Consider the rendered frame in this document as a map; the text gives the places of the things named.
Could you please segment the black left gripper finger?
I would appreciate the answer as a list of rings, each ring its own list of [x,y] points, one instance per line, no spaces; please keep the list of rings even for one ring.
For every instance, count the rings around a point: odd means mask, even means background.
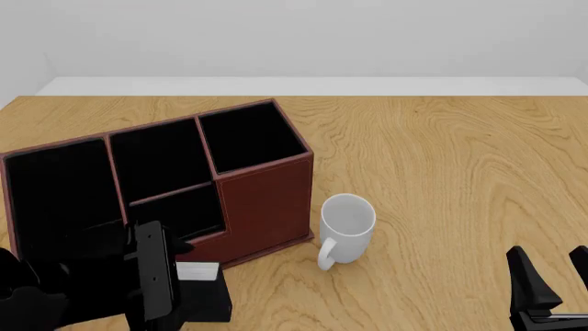
[[[194,250],[194,246],[189,242],[185,242],[176,236],[171,236],[170,239],[171,251],[174,256],[184,255]]]

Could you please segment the red-brown desk caddy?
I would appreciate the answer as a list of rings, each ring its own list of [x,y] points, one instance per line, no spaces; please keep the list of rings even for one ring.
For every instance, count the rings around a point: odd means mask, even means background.
[[[117,256],[157,221],[232,267],[313,237],[313,153],[274,99],[0,154],[20,258]]]

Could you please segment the white mug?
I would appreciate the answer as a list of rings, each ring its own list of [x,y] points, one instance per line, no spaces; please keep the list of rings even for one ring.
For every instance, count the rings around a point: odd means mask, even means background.
[[[318,267],[328,270],[335,263],[358,260],[369,245],[376,220],[373,206],[364,198],[350,193],[328,198],[321,208]]]

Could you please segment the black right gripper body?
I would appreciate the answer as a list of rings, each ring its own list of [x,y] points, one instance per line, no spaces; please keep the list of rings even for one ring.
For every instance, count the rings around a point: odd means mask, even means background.
[[[511,308],[514,331],[588,331],[588,314],[553,314],[544,307]]]

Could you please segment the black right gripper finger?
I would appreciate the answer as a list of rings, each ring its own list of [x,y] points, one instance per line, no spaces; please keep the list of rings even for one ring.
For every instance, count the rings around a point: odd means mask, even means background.
[[[538,274],[523,247],[511,247],[506,258],[511,278],[511,313],[548,311],[562,304],[559,295]]]
[[[569,253],[571,262],[582,280],[588,280],[588,247],[579,245]]]

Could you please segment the black book with white pages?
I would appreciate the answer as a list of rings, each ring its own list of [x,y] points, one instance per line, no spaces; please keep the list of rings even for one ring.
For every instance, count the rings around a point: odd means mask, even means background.
[[[177,262],[182,322],[228,323],[232,300],[218,262]]]

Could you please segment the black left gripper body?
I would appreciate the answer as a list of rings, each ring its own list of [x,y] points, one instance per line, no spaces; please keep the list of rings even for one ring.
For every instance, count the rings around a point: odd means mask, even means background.
[[[161,223],[129,228],[124,268],[129,276],[125,317],[130,331],[174,331],[180,306],[175,256]]]

